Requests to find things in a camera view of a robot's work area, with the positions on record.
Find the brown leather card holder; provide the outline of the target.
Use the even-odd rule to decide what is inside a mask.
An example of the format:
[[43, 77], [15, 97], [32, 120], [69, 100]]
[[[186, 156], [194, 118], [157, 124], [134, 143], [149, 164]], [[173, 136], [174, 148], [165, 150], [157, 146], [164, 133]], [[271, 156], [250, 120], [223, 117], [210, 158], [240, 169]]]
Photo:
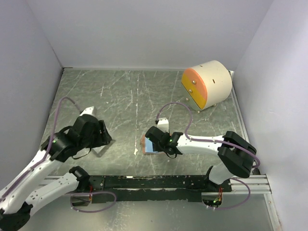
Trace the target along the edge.
[[144, 134], [141, 137], [140, 145], [142, 147], [142, 153], [144, 155], [161, 154], [161, 152], [158, 152], [154, 149], [153, 143], [148, 138], [146, 138]]

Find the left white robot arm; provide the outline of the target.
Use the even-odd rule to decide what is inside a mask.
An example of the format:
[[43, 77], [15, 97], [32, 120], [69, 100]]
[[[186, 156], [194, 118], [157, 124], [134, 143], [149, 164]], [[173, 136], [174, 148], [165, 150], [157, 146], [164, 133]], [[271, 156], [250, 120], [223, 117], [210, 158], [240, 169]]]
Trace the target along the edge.
[[90, 176], [79, 166], [44, 187], [40, 188], [39, 184], [79, 151], [108, 145], [111, 140], [104, 121], [97, 119], [94, 107], [83, 110], [72, 126], [48, 137], [32, 161], [1, 190], [0, 229], [17, 231], [58, 197], [69, 192], [88, 192]]

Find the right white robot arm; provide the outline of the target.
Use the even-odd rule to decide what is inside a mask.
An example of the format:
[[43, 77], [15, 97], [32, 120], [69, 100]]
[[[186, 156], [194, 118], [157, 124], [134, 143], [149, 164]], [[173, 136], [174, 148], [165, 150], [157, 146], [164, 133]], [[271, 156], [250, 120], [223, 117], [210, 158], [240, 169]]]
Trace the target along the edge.
[[215, 137], [190, 136], [182, 132], [164, 132], [152, 126], [145, 134], [145, 150], [165, 153], [169, 158], [183, 154], [214, 155], [220, 163], [211, 166], [205, 175], [204, 186], [215, 191], [222, 183], [236, 176], [248, 178], [256, 161], [256, 149], [233, 131]]

